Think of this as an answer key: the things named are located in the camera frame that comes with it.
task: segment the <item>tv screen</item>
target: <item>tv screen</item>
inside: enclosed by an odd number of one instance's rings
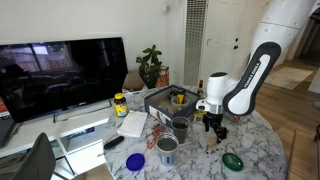
[[[16,122],[112,98],[127,73],[122,38],[0,45],[0,96]]]

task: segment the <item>marble table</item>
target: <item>marble table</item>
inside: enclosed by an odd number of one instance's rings
[[[130,110],[145,111],[144,97],[159,89],[142,91],[134,96],[126,96]],[[106,125],[104,142],[117,136],[124,118],[112,115]],[[222,126],[227,127],[227,139],[209,148],[207,140],[215,137],[210,128],[204,132],[202,126],[193,124],[189,129],[187,140],[179,145],[176,162],[173,166],[161,164],[157,149],[147,149],[147,141],[152,138],[151,127],[160,121],[148,115],[140,138],[126,137],[115,148],[104,151],[106,165],[114,179],[285,179],[287,161],[281,140],[271,125],[256,111],[241,117],[235,122],[231,115],[226,114]],[[241,139],[244,133],[255,137],[253,147],[244,149]],[[233,172],[222,163],[222,155],[226,152],[237,154],[244,163],[244,169]],[[134,153],[145,157],[145,165],[138,172],[131,172],[126,167],[127,158]]]

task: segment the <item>black chair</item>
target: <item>black chair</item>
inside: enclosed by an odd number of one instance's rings
[[[24,159],[22,166],[11,173],[0,174],[1,180],[48,180],[55,174],[61,179],[66,179],[54,172],[56,159],[51,144],[45,133],[41,133],[31,150]]]

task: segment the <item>blue lid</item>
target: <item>blue lid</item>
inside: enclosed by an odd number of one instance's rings
[[[144,156],[142,154],[132,154],[127,159],[127,168],[130,171],[139,171],[144,165]]]

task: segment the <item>floor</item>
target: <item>floor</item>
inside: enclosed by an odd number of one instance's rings
[[[256,100],[256,110],[264,116],[281,138],[288,160],[289,179],[317,179],[316,144],[313,142],[315,128],[320,124],[320,111],[312,106],[320,100],[320,94],[308,92],[312,79],[320,63],[310,63],[305,59],[285,61],[272,69],[271,73],[283,67],[312,70],[312,73],[295,89],[288,90],[263,84]],[[76,180],[112,179],[107,168],[99,166]]]

